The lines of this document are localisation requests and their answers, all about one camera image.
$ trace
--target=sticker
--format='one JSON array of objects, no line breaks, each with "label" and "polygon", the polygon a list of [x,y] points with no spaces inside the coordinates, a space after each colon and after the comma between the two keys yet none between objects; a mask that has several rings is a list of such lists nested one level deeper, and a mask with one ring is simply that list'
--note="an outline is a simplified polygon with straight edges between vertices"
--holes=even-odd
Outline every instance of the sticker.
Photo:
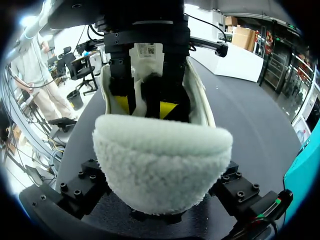
[{"label": "sticker", "polygon": [[138,43],[140,58],[156,58],[156,45],[154,43]]}]

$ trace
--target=desk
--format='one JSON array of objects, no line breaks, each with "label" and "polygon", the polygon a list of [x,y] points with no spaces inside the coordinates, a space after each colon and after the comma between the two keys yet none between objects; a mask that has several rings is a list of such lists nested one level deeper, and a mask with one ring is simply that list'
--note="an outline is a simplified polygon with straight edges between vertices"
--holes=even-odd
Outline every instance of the desk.
[{"label": "desk", "polygon": [[[283,177],[300,149],[300,142],[287,117],[258,84],[212,74],[199,62],[191,62],[206,87],[206,95],[218,127],[233,135],[232,160],[260,194],[284,189]],[[95,120],[105,114],[105,101],[98,90],[80,116],[63,154],[57,184],[68,182],[81,171],[81,163],[96,158],[92,132]],[[129,217],[129,208],[113,193],[103,196],[82,221],[96,228],[136,238],[182,238],[199,236],[220,240],[236,223],[216,197],[205,197],[183,216],[182,221],[165,225]],[[284,218],[277,221],[282,226]]]},{"label": "desk", "polygon": [[94,92],[94,91],[97,91],[98,90],[98,86],[97,86],[97,83],[96,83],[96,79],[95,79],[95,75],[94,75],[94,71],[93,71],[93,68],[91,66],[91,62],[90,62],[90,57],[94,54],[96,54],[97,52],[96,51],[92,51],[90,52],[88,55],[86,56],[82,56],[82,57],[79,57],[75,60],[73,60],[71,62],[71,64],[74,64],[74,63],[77,63],[77,62],[81,62],[81,61],[85,61],[85,64],[89,67],[90,71],[91,71],[91,77],[92,77],[92,81],[93,81],[93,84],[94,84],[94,88],[92,90],[89,90],[89,91],[86,91],[84,92],[83,94],[87,94],[87,93],[91,93],[91,92]]}]

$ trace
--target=bolt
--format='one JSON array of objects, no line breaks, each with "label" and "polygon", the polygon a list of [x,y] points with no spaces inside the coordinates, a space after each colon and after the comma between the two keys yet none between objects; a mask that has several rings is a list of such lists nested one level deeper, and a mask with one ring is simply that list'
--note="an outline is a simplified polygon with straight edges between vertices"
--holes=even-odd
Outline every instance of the bolt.
[{"label": "bolt", "polygon": [[259,189],[259,184],[257,184],[257,183],[255,183],[255,184],[253,184],[252,185],[252,188],[254,189],[254,190],[258,190]]},{"label": "bolt", "polygon": [[78,173],[78,177],[79,177],[80,179],[83,179],[83,178],[85,177],[85,173],[84,173],[83,171],[80,171],[80,172]]},{"label": "bolt", "polygon": [[79,199],[79,198],[81,198],[83,196],[81,190],[74,190],[73,194],[74,194],[76,199]]},{"label": "bolt", "polygon": [[64,182],[62,182],[62,183],[60,184],[60,189],[61,189],[62,192],[68,191],[68,186],[67,186],[67,184],[65,184]]},{"label": "bolt", "polygon": [[223,177],[222,177],[222,182],[223,182],[223,183],[227,183],[227,182],[229,182],[229,180],[230,180],[230,177],[229,177],[229,176],[223,176]]},{"label": "bolt", "polygon": [[245,196],[245,193],[243,191],[238,191],[236,193],[236,196],[237,196],[238,199],[243,199],[244,196]]},{"label": "bolt", "polygon": [[41,196],[40,196],[40,200],[41,200],[41,201],[44,201],[44,200],[46,200],[46,199],[47,199],[46,195],[41,195]]},{"label": "bolt", "polygon": [[97,179],[97,177],[96,177],[96,175],[91,175],[90,176],[90,180],[91,180],[91,182],[96,182],[96,179]]}]

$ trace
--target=ceiling light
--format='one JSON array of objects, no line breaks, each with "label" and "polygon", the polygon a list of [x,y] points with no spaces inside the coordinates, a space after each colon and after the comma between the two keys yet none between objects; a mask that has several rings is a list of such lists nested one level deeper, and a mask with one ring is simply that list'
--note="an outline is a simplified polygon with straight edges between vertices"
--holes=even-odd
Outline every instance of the ceiling light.
[{"label": "ceiling light", "polygon": [[20,25],[22,25],[23,27],[31,26],[36,22],[36,19],[36,16],[24,16],[20,21]]}]

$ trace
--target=cardboard box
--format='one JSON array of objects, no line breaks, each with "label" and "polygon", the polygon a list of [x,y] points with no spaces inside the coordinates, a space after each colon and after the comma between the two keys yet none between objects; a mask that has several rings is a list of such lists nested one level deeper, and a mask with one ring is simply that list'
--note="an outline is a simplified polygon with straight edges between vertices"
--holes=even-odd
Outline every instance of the cardboard box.
[{"label": "cardboard box", "polygon": [[255,46],[255,34],[255,31],[251,29],[237,26],[233,29],[231,43],[246,50],[248,50],[249,48],[252,48],[253,50],[252,42],[253,46]]},{"label": "cardboard box", "polygon": [[250,52],[254,51],[255,42],[256,42],[255,40],[256,40],[256,32],[252,31],[251,37],[250,37],[249,43],[248,43],[248,48],[247,48],[248,51],[250,51]]},{"label": "cardboard box", "polygon": [[238,20],[234,16],[226,16],[224,22],[226,26],[236,26],[238,24]]},{"label": "cardboard box", "polygon": [[226,32],[227,33],[232,33],[234,31],[234,26],[228,26]]}]

